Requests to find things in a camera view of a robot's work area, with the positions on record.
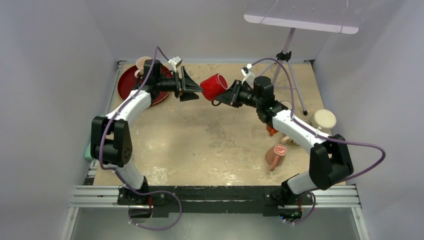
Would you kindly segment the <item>glossy red mug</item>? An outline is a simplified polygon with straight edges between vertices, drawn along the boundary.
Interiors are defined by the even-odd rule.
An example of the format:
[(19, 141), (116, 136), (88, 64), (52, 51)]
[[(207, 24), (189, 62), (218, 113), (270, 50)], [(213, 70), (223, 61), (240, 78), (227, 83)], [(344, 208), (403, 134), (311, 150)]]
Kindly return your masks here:
[(203, 96), (210, 101), (214, 107), (221, 104), (220, 102), (214, 103), (215, 97), (224, 93), (229, 88), (226, 79), (220, 73), (216, 73), (202, 81), (200, 87), (203, 89)]

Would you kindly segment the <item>white pinkish mug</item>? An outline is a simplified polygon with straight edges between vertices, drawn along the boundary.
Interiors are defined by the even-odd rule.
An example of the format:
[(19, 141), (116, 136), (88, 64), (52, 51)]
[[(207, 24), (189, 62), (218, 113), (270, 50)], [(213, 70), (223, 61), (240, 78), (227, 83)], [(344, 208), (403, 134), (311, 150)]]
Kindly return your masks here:
[(146, 61), (150, 61), (152, 60), (151, 57), (148, 56), (143, 56), (140, 57), (136, 62), (135, 62), (135, 67), (136, 67), (136, 71), (134, 72), (134, 77), (137, 78), (143, 78), (145, 73), (144, 73), (144, 65), (146, 63)]

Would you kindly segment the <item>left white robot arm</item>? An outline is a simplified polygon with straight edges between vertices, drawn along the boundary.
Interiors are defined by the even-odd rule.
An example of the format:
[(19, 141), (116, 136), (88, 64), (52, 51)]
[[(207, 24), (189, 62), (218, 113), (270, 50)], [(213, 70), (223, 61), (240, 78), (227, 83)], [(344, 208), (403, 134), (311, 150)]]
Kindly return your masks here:
[(143, 63), (143, 73), (136, 73), (135, 87), (129, 96), (112, 112), (96, 116), (91, 122), (90, 154), (103, 170), (111, 170), (130, 190), (129, 197), (138, 205), (149, 199), (147, 180), (132, 158), (133, 145), (130, 125), (148, 109), (161, 93), (174, 93), (181, 102), (197, 100), (203, 89), (181, 65), (181, 58), (169, 60), (171, 71), (157, 59)]

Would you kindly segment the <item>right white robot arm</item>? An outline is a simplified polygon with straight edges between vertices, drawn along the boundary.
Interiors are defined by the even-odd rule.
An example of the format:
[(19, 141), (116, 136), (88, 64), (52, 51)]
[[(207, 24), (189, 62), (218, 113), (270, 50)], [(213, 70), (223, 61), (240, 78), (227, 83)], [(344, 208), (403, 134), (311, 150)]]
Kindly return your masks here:
[(252, 86), (235, 80), (210, 100), (234, 108), (242, 105), (255, 108), (263, 123), (286, 134), (309, 154), (308, 170), (283, 181), (279, 193), (272, 196), (280, 205), (294, 203), (305, 192), (327, 190), (354, 172), (345, 139), (339, 134), (323, 133), (297, 118), (292, 110), (275, 99), (274, 85), (269, 77), (255, 77)]

